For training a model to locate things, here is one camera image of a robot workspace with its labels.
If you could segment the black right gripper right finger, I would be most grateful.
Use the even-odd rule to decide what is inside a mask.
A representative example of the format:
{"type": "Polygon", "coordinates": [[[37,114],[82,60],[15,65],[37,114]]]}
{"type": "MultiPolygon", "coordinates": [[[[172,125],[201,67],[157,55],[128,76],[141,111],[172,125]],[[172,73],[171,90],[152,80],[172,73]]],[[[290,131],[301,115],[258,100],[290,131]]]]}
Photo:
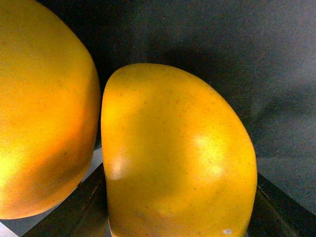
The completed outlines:
{"type": "Polygon", "coordinates": [[[316,216],[258,174],[248,237],[314,237],[316,216]]]}

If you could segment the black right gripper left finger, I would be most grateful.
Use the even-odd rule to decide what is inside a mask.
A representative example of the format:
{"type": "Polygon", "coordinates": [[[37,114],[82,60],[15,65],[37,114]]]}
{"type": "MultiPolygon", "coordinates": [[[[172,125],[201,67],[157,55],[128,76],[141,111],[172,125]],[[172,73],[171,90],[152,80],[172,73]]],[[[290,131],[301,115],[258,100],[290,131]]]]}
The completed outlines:
{"type": "Polygon", "coordinates": [[[103,165],[99,165],[56,209],[25,237],[104,237],[108,210],[103,165]]]}

